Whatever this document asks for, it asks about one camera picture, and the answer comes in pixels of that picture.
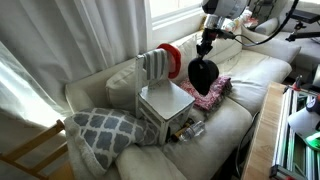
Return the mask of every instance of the green light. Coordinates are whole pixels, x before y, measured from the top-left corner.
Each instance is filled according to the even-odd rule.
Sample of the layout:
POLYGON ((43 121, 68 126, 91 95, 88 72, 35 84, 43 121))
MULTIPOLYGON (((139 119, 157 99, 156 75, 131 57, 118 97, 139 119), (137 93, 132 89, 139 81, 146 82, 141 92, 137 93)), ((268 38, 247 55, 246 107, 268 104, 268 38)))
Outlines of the green light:
POLYGON ((320 140, 317 139, 320 137, 320 132, 317 132, 306 138, 306 143, 315 150, 320 150, 320 140))

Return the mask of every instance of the wooden frame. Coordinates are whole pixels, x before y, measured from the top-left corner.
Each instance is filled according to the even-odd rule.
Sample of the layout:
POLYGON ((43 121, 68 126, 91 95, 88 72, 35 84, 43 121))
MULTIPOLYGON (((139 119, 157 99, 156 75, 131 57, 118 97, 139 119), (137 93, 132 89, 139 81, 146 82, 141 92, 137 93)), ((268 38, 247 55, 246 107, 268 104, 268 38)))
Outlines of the wooden frame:
MULTIPOLYGON (((40 173, 40 171, 68 151, 67 142, 60 145, 58 148, 56 148, 53 151, 53 153, 51 153, 50 155, 45 157, 38 164, 36 164, 35 166, 33 166, 31 168, 18 163, 17 160, 19 158, 21 158, 22 156, 26 155, 31 150, 38 147, 39 145, 43 144, 44 142, 46 142, 47 140, 49 140, 53 136, 57 135, 62 130, 64 130, 64 124, 62 123, 61 120, 57 120, 55 125, 42 131, 40 134, 38 134, 33 139, 21 144, 20 146, 16 147, 15 149, 13 149, 7 153, 4 153, 4 154, 0 153, 0 160, 20 169, 20 170, 22 170, 22 171, 24 171, 34 177, 37 177, 39 179, 52 179, 52 178, 50 178, 50 175, 44 175, 44 174, 40 173)), ((68 172, 68 173, 63 173, 63 174, 65 174, 66 176, 69 176, 69 177, 73 176, 69 163, 65 163, 62 167, 63 167, 63 169, 59 168, 59 170, 61 170, 61 172, 62 171, 68 172)), ((53 174, 54 174, 54 176, 57 177, 57 174, 59 174, 59 172, 55 171, 53 174)))

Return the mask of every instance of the white couch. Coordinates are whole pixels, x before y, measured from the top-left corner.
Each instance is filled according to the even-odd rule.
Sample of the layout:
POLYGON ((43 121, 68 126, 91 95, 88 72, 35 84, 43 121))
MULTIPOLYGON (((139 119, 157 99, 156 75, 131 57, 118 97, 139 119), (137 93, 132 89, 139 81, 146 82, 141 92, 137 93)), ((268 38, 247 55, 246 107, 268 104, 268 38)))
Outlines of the white couch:
MULTIPOLYGON (((266 38, 244 27, 238 28, 234 33, 242 33, 256 41, 266 38)), ((249 43, 241 37, 238 39, 249 43)), ((196 56, 196 40, 188 36, 172 44, 182 53, 180 74, 173 79, 173 82, 179 84, 187 77, 189 61, 196 56)), ((282 82, 287 77, 291 72, 289 63, 300 50, 300 46, 278 39, 251 48, 246 48, 234 40, 218 39, 213 42, 213 47, 206 59, 217 64, 220 75, 231 77, 233 89, 219 110, 211 113, 205 121, 205 133, 191 141, 167 143, 163 147, 131 145, 115 160, 105 175, 106 179, 211 179, 238 146, 251 125, 253 115, 260 110, 269 82, 282 82)), ((131 59, 67 84, 65 93, 71 109, 77 112, 90 107, 121 107, 119 102, 123 101, 123 97, 119 94, 117 96, 117 92, 134 93, 134 83, 130 82, 130 78, 134 77, 130 70, 133 63, 134 59, 131 59), (110 79, 117 81, 114 81, 113 87, 109 81, 106 89, 106 82, 110 79)), ((128 97, 125 100, 130 103, 133 99, 134 97, 128 97)), ((195 109, 190 116, 198 120, 204 118, 202 113, 195 109)), ((68 147, 71 164, 76 164, 73 166, 76 177, 93 179, 86 165, 77 158, 79 154, 74 152, 69 144, 68 147)))
MULTIPOLYGON (((275 32, 275 30, 280 26, 283 20, 286 17, 286 13, 289 12, 293 1, 288 1, 283 10, 280 13, 280 16, 277 18, 272 18, 259 26, 256 27, 255 32, 271 35, 275 32)), ((303 2, 299 1, 297 6, 298 10, 303 10, 306 12, 312 12, 315 14, 320 14, 320 3, 312 3, 312 2, 303 2)), ((289 35, 294 31, 294 27, 297 24, 296 20, 290 19, 286 26, 282 29, 282 31, 275 37, 278 39, 285 40, 289 37, 289 35)), ((318 23, 307 24, 305 29, 299 30, 299 32, 320 32, 320 26, 318 23)), ((301 51, 297 55, 297 57, 291 63, 292 72, 289 77, 296 78, 298 75, 302 75, 303 81, 307 82, 307 78, 310 75, 311 71, 314 70, 320 64, 320 41, 317 43, 316 41, 311 40, 310 38, 296 39, 291 43, 300 45, 301 51)))

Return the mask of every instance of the clear plastic container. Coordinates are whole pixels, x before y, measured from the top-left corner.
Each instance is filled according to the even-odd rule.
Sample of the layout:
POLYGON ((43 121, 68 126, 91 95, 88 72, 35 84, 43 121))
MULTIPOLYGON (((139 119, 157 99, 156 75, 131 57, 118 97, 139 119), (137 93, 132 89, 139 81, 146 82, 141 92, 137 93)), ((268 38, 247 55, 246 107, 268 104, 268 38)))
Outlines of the clear plastic container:
POLYGON ((202 121, 198 121, 188 127, 179 137, 180 141, 189 141, 195 136, 199 136, 204 131, 205 124, 202 121))

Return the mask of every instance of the pink fabric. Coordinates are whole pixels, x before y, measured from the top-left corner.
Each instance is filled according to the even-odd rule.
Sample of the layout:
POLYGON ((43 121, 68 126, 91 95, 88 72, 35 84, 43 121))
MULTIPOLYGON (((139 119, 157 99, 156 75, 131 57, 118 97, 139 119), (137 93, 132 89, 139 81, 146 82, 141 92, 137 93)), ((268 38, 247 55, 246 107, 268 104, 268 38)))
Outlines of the pink fabric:
POLYGON ((214 107, 218 106, 223 96, 231 91, 232 85, 230 83, 231 78, 227 76, 219 76, 210 86, 209 93, 206 96, 202 96, 190 83, 189 78, 183 80, 180 84, 180 88, 188 92, 195 98, 194 105, 202 110, 211 111, 214 107))

